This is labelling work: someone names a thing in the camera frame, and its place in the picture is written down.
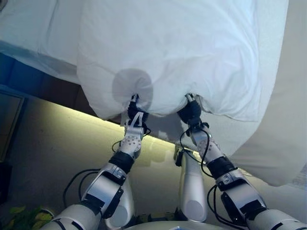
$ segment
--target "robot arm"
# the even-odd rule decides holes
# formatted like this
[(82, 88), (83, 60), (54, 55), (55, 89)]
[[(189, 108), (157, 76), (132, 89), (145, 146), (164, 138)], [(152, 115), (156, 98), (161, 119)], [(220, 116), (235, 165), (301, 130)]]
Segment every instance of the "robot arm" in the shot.
[(221, 152), (209, 132), (209, 125), (200, 119), (201, 108), (191, 94), (188, 104), (178, 112), (188, 124), (188, 136), (204, 158), (217, 187), (223, 194), (221, 200), (236, 225), (248, 226), (250, 230), (302, 230), (307, 226), (279, 211), (268, 209), (260, 194), (242, 172)]
[(42, 230), (95, 230), (102, 219), (113, 215), (123, 194), (121, 186), (140, 154), (141, 140), (147, 131), (148, 114), (137, 108), (137, 99), (138, 95), (134, 95), (130, 102), (130, 119), (119, 149), (92, 181), (81, 202), (62, 211)]

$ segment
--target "black cable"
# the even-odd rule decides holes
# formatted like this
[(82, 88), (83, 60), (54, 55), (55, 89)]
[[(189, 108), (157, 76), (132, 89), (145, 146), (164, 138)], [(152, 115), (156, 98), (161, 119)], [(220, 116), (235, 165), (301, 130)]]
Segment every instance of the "black cable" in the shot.
[(147, 130), (148, 130), (149, 132), (146, 132), (145, 135), (144, 135), (144, 137), (147, 136), (147, 135), (149, 135), (149, 134), (152, 132), (152, 130), (151, 130), (150, 128), (147, 128)]
[(208, 174), (208, 173), (204, 170), (204, 168), (203, 168), (204, 159), (205, 159), (204, 156), (206, 156), (205, 154), (206, 154), (207, 151), (208, 151), (209, 142), (207, 142), (207, 148), (206, 148), (206, 150), (205, 150), (204, 156), (202, 157), (201, 161), (199, 161), (199, 160), (197, 160), (196, 158), (194, 158), (193, 156), (191, 156), (191, 155), (186, 151), (186, 149), (184, 148), (184, 146), (183, 146), (183, 144), (182, 144), (182, 142), (181, 142), (181, 140), (182, 140), (182, 138), (183, 138), (183, 135), (184, 135), (187, 131), (188, 131), (188, 129), (180, 135), (179, 142), (180, 142), (181, 148), (185, 151), (185, 153), (186, 153), (189, 157), (191, 157), (193, 160), (195, 160), (195, 161), (197, 161), (198, 163), (201, 164), (201, 170), (202, 170), (202, 172), (203, 172), (204, 174), (206, 174), (207, 176), (213, 178), (213, 176), (211, 176), (210, 174)]
[(183, 146), (181, 140), (182, 140), (182, 137), (183, 137), (183, 135), (184, 135), (185, 133), (186, 133), (186, 131), (183, 132), (183, 133), (181, 134), (180, 138), (179, 138), (179, 142), (180, 142), (181, 148), (185, 151), (186, 154), (188, 154), (189, 157), (191, 157), (194, 161), (197, 161), (199, 164), (201, 164), (201, 162), (200, 162), (199, 160), (197, 160), (195, 157), (191, 156), (191, 155), (189, 154), (189, 152), (186, 151), (186, 149), (184, 148), (184, 146)]
[(206, 132), (205, 130), (201, 129), (201, 128), (198, 128), (198, 130), (204, 132), (206, 135), (207, 135), (207, 145), (206, 145), (206, 149), (205, 149), (205, 152), (203, 153), (203, 156), (201, 158), (201, 170), (203, 171), (204, 174), (206, 174), (207, 176), (213, 178), (212, 175), (208, 174), (207, 172), (205, 172), (203, 166), (204, 166), (204, 161), (205, 161), (205, 157), (207, 155), (207, 152), (208, 152), (208, 148), (209, 148), (209, 144), (210, 144), (210, 136), (208, 134), (208, 132)]
[[(151, 132), (152, 132), (152, 130), (151, 129), (149, 129), (149, 128), (147, 128), (147, 130), (148, 130), (148, 132), (147, 133), (145, 133), (145, 135), (143, 136), (143, 137), (145, 137), (145, 136), (147, 136), (147, 135), (149, 135)], [(112, 151), (113, 152), (116, 152), (115, 151), (115, 149), (114, 149), (114, 147), (115, 147), (115, 145), (117, 144), (117, 143), (120, 143), (121, 142), (121, 140), (119, 140), (119, 141), (117, 141), (117, 142), (115, 142), (113, 145), (112, 145)]]
[[(213, 209), (212, 209), (212, 207), (211, 207), (211, 205), (210, 205), (210, 202), (209, 202), (209, 195), (210, 195), (210, 193), (211, 193), (212, 190), (214, 190), (214, 192), (213, 192)], [(222, 224), (225, 224), (225, 225), (227, 225), (227, 226), (229, 226), (229, 227), (232, 227), (232, 228), (235, 228), (235, 229), (239, 229), (239, 230), (246, 230), (246, 229), (244, 229), (244, 228), (241, 228), (241, 227), (235, 225), (234, 222), (231, 222), (231, 221), (229, 221), (229, 220), (227, 220), (227, 219), (221, 217), (221, 216), (217, 213), (217, 209), (216, 209), (216, 190), (217, 190), (217, 185), (214, 185), (214, 186), (209, 190), (209, 192), (208, 192), (208, 194), (207, 194), (208, 206), (209, 206), (209, 208), (211, 209), (211, 211), (213, 211), (213, 213), (214, 213), (216, 219), (217, 219), (219, 222), (221, 222)]]
[(82, 173), (85, 173), (85, 172), (89, 172), (89, 171), (99, 171), (100, 169), (85, 169), (85, 170), (82, 170), (80, 172), (78, 172), (77, 174), (75, 174), (71, 180), (69, 181), (69, 183), (67, 184), (66, 188), (64, 189), (64, 192), (63, 192), (63, 195), (62, 195), (62, 199), (63, 199), (63, 204), (64, 204), (64, 207), (67, 208), (67, 203), (66, 203), (66, 193), (67, 193), (67, 190), (69, 189), (69, 187), (71, 186), (71, 184), (74, 182), (74, 180), (79, 176), (81, 175)]
[(116, 151), (114, 150), (114, 146), (115, 146), (117, 143), (120, 143), (120, 142), (121, 142), (121, 140), (115, 142), (115, 143), (112, 145), (112, 151), (113, 151), (113, 152), (116, 152)]
[(82, 189), (82, 184), (84, 182), (84, 180), (89, 176), (89, 175), (92, 175), (92, 174), (97, 174), (99, 171), (94, 171), (94, 172), (89, 172), (88, 174), (86, 174), (80, 181), (79, 183), (79, 188), (78, 188), (78, 195), (79, 195), (79, 199), (81, 200), (82, 198), (82, 195), (81, 195), (81, 189)]

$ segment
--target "white bed sheet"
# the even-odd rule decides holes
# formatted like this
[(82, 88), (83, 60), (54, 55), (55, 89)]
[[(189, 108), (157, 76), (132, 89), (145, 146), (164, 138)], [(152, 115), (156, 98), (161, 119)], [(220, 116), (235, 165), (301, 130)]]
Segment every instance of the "white bed sheet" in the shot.
[(51, 76), (76, 77), (82, 0), (9, 0), (0, 12), (0, 52)]
[[(262, 119), (275, 83), (288, 0), (259, 0), (257, 4), (260, 29), (259, 75), (263, 82), (259, 113)], [(0, 52), (54, 77), (79, 83), (76, 77), (76, 63), (82, 5), (82, 0), (8, 1), (7, 6), (0, 12)], [(278, 109), (271, 112), (273, 116), (270, 119), (274, 119), (274, 116), (278, 115)], [(242, 146), (260, 124), (260, 121), (240, 122), (211, 114), (202, 114), (202, 119), (211, 125), (212, 135), (227, 155), (232, 155)], [(153, 136), (170, 141), (177, 141), (180, 133), (186, 128), (180, 124), (177, 115), (151, 116), (148, 120), (148, 126), (153, 129)], [(190, 139), (184, 138), (183, 142), (193, 147)], [(268, 146), (271, 143), (265, 139), (261, 144)], [(242, 155), (238, 158), (235, 160), (239, 165), (243, 165), (247, 171), (254, 172), (253, 166), (240, 161)], [(274, 175), (267, 176), (260, 172), (256, 176), (273, 185), (281, 185), (289, 180), (287, 178), (272, 183)]]

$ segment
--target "white blanket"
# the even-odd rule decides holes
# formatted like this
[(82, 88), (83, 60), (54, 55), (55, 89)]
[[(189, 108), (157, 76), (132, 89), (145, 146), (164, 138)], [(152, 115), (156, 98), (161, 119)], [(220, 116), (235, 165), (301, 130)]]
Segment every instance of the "white blanket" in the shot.
[(257, 121), (255, 8), (253, 0), (86, 1), (77, 74), (92, 108), (108, 119), (138, 93), (140, 108), (168, 115), (191, 92), (207, 112)]
[[(0, 12), (0, 52), (52, 76), (80, 83), (76, 77), (76, 65), (83, 3), (83, 0), (8, 1), (8, 4)], [(208, 113), (203, 113), (201, 116), (203, 121), (210, 124), (214, 139), (227, 155), (232, 155), (252, 136), (266, 111), (275, 83), (287, 7), (288, 0), (257, 1), (256, 12), (259, 20), (258, 77), (262, 83), (259, 121), (242, 122)], [(293, 29), (300, 28), (297, 27), (296, 22), (293, 25), (296, 25), (291, 26)], [(289, 58), (294, 59), (295, 62), (296, 56), (289, 56)], [(287, 65), (288, 61), (284, 62), (284, 68), (290, 71), (291, 68)], [(287, 72), (287, 75), (292, 76), (294, 70), (297, 68)], [(304, 123), (300, 123), (301, 120), (306, 121), (306, 119), (297, 119), (297, 115), (300, 113), (297, 107), (288, 109), (287, 112), (291, 112), (291, 115), (283, 118), (282, 121), (288, 125), (286, 130), (292, 134), (299, 134), (301, 138), (295, 138), (297, 135), (287, 138), (281, 135), (281, 131), (284, 131), (283, 126), (277, 128), (279, 122), (276, 118), (281, 117), (282, 108), (292, 108), (294, 102), (290, 98), (293, 98), (294, 94), (297, 95), (297, 86), (291, 86), (286, 91), (283, 90), (283, 87), (289, 86), (289, 82), (293, 82), (291, 79), (280, 79), (280, 84), (274, 89), (277, 92), (276, 97), (272, 97), (272, 104), (276, 106), (268, 110), (269, 116), (267, 116), (266, 122), (261, 125), (261, 128), (244, 148), (234, 155), (234, 160), (239, 166), (273, 185), (285, 184), (294, 178), (295, 173), (304, 164), (302, 159), (306, 152), (301, 151), (301, 148), (297, 148), (295, 151), (289, 150), (291, 146), (303, 144), (306, 146), (306, 140), (304, 140), (306, 131), (302, 129)], [(295, 126), (292, 123), (287, 123), (290, 118), (297, 121)], [(180, 134), (186, 129), (176, 114), (166, 117), (151, 116), (148, 119), (148, 126), (152, 128), (153, 136), (173, 142), (178, 141)], [(300, 132), (297, 132), (297, 127), (301, 127)], [(274, 142), (271, 138), (263, 136), (268, 131), (270, 137), (275, 137)], [(193, 147), (189, 138), (184, 138), (183, 142)], [(264, 165), (263, 161), (266, 161), (266, 170), (261, 169), (261, 166)]]

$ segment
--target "white pillow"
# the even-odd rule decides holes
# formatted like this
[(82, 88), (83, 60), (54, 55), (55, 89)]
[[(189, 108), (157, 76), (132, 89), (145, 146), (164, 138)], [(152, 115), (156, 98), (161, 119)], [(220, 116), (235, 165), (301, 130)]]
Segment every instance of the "white pillow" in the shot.
[(188, 92), (205, 111), (256, 121), (257, 20), (252, 0), (88, 0), (77, 74), (102, 119), (134, 93), (151, 114), (174, 113)]

